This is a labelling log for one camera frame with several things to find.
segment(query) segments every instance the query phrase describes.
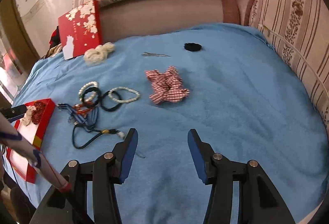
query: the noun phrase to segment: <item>black elastic band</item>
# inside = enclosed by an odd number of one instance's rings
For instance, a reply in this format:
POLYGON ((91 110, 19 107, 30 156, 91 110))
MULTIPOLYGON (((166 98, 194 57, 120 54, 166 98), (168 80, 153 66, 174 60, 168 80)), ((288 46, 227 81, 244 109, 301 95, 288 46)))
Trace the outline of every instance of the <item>black elastic band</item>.
MULTIPOLYGON (((122 105, 122 103, 118 103, 116 106, 114 106, 112 108, 106 108, 105 106, 103 106, 103 101, 104 101, 105 97, 108 95, 109 92, 110 91, 107 91, 107 92, 105 92, 103 94, 102 100, 100 102, 100 106, 101 106, 101 108, 103 110, 105 110, 107 112, 114 112, 114 111, 116 111, 116 110, 118 110, 120 108, 120 106, 122 105)), ((112 93, 115 94, 119 100, 122 100, 122 97, 121 97, 121 95, 119 93, 117 93, 116 91, 113 91, 112 93)))
POLYGON ((87 88, 82 94, 81 102, 87 108, 94 108, 101 101, 102 101, 102 92, 99 88, 96 87, 87 88), (85 102, 85 95, 93 91, 97 93, 97 100, 92 104, 88 104, 85 102))

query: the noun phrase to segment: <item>white yarn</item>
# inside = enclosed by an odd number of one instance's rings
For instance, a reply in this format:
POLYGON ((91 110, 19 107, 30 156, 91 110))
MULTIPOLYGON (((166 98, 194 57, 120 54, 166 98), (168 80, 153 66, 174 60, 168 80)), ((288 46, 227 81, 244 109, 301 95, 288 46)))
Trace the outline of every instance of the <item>white yarn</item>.
POLYGON ((87 65, 99 65, 114 49, 114 44, 107 42, 104 45, 98 45, 95 49, 88 49, 83 58, 87 65))
POLYGON ((122 139, 122 140, 125 140, 125 138, 126 138, 126 134, 125 134, 124 132, 122 132, 122 131, 119 131, 119 132, 117 133, 117 135, 118 135, 118 137, 119 137, 120 139, 122 139))

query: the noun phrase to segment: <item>fabric pile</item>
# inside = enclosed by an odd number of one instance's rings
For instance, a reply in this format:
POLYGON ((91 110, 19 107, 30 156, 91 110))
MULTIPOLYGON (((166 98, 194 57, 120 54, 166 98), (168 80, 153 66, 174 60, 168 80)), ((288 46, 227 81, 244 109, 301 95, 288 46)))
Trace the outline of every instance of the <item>fabric pile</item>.
POLYGON ((163 101, 176 103, 190 93, 187 88, 182 88, 182 79, 174 66, 170 66, 163 74, 158 70, 146 71, 145 74, 152 83, 154 94, 150 95, 150 99, 155 104, 163 101))
POLYGON ((104 45, 98 45, 95 49, 87 50, 83 58, 87 65, 99 65, 114 49, 114 44, 107 42, 104 45))

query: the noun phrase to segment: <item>white fabric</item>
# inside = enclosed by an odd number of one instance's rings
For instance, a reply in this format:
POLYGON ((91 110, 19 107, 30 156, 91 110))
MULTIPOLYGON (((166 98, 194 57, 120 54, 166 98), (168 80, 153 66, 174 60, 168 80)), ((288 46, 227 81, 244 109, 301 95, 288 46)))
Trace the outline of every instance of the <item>white fabric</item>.
POLYGON ((114 49, 114 44, 107 42, 104 45, 98 45, 95 49, 87 50, 83 58, 87 65, 99 65, 114 49))
POLYGON ((23 119, 21 120, 22 124, 27 126, 31 122, 32 112, 36 109, 35 106, 27 106, 26 113, 24 114, 23 119))

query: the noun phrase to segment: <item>red checkered scrunchie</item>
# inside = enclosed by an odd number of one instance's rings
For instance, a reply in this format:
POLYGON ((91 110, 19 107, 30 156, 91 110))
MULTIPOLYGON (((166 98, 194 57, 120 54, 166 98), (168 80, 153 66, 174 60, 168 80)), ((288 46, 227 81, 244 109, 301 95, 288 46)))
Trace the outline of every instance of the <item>red checkered scrunchie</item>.
POLYGON ((174 66, 170 66, 165 73, 160 73, 158 70, 150 70, 146 71, 145 74, 154 90, 154 94, 150 95, 150 99, 155 104, 162 101, 176 103, 190 93, 187 88, 182 88, 182 79, 174 66))

